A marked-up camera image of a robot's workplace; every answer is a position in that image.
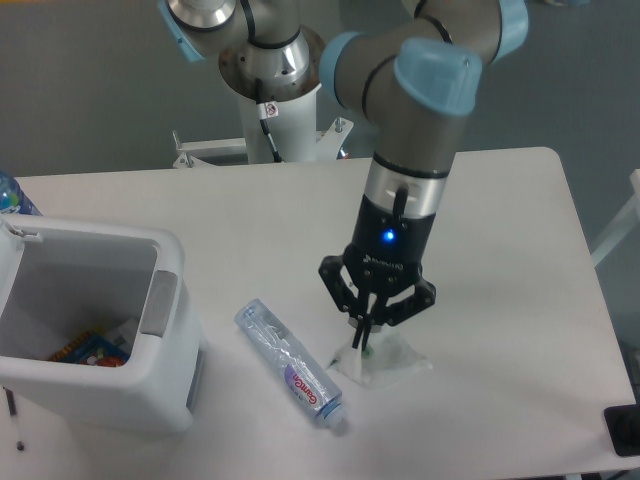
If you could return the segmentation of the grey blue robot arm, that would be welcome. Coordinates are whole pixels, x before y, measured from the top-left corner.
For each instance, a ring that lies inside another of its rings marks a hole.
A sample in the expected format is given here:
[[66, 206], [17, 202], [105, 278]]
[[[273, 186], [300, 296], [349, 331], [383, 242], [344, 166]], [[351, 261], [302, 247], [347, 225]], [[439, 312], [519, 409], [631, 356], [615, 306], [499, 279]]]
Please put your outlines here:
[[316, 94], [379, 130], [351, 242], [321, 262], [353, 345], [430, 307], [421, 261], [482, 70], [519, 48], [522, 1], [420, 1], [387, 33], [324, 42], [296, 1], [162, 1], [183, 55], [217, 60], [238, 98], [252, 163], [335, 157], [316, 136]]

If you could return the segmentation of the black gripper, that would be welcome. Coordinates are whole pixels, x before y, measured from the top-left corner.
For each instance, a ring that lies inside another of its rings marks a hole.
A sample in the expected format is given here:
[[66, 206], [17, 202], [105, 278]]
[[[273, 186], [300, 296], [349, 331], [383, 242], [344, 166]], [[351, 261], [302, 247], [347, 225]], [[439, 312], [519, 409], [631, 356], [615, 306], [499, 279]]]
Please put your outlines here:
[[[431, 307], [436, 287], [422, 276], [422, 257], [435, 216], [409, 214], [409, 194], [393, 195], [390, 209], [363, 197], [351, 243], [342, 256], [327, 256], [319, 275], [336, 307], [355, 323], [353, 349], [365, 350], [373, 327], [395, 327]], [[342, 270], [351, 276], [354, 293]], [[390, 299], [412, 288], [401, 301]], [[370, 294], [376, 296], [371, 313]]]

